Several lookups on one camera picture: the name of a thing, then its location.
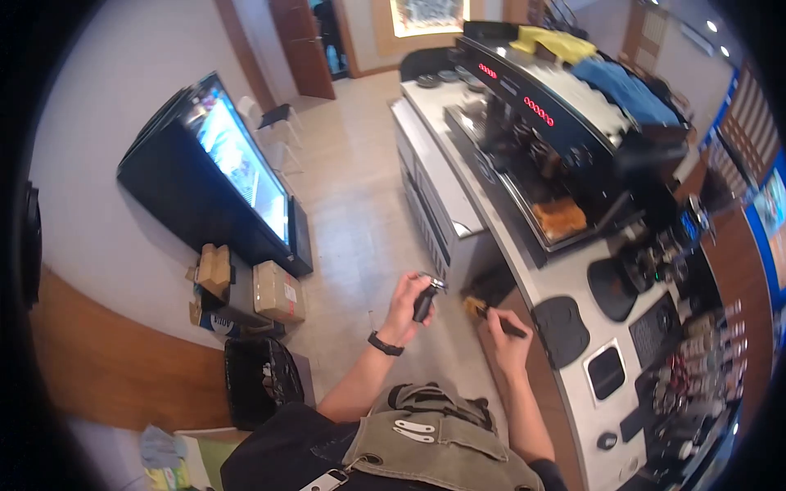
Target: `window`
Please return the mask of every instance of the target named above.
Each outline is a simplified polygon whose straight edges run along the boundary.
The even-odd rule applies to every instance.
[[[461,32],[469,0],[390,0],[397,38]]]

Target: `apron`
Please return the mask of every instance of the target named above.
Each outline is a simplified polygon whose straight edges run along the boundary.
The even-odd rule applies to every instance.
[[[342,464],[453,491],[544,491],[538,475],[500,442],[487,403],[435,383],[383,391]]]

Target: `framed picture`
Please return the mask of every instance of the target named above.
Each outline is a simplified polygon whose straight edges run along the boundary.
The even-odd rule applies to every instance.
[[[778,277],[778,288],[786,288],[786,187],[778,173],[773,175],[753,200],[756,213],[762,221],[769,249]]]

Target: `black trash bin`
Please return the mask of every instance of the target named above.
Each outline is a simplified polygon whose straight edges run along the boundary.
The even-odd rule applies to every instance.
[[[239,430],[253,431],[289,402],[303,402],[303,384],[295,360],[276,339],[229,339],[224,345],[230,417]],[[269,368],[265,389],[266,365]]]

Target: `black wristband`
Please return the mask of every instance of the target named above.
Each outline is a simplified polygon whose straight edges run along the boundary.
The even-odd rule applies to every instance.
[[[371,343],[371,346],[374,346],[382,353],[392,357],[399,357],[401,356],[401,353],[404,353],[404,348],[401,346],[393,346],[392,344],[387,344],[384,341],[380,341],[380,339],[376,337],[376,331],[371,332],[371,335],[369,336],[369,343]]]

